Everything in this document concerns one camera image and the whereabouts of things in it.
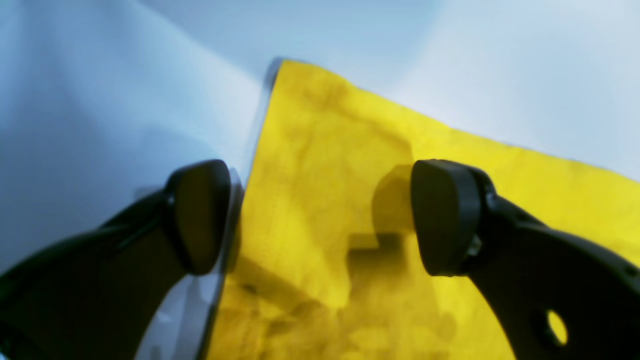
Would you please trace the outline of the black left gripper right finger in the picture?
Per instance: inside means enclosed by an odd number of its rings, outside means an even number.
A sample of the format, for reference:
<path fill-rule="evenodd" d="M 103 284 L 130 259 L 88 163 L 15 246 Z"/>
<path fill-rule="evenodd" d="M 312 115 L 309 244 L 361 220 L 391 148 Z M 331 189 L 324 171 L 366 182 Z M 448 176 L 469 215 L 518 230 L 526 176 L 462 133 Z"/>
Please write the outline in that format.
<path fill-rule="evenodd" d="M 640 357 L 639 269 L 622 256 L 548 227 L 459 162 L 417 161 L 411 206 L 427 273 L 469 278 L 518 360 Z"/>

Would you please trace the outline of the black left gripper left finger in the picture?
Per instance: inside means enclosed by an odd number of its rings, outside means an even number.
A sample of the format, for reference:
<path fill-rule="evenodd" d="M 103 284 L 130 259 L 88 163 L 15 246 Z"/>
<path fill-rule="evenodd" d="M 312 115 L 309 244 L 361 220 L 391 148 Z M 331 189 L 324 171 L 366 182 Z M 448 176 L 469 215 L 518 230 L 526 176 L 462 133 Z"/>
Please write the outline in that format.
<path fill-rule="evenodd" d="M 132 360 L 168 292 L 217 264 L 233 180 L 222 160 L 1 276 L 1 353 L 9 360 Z"/>

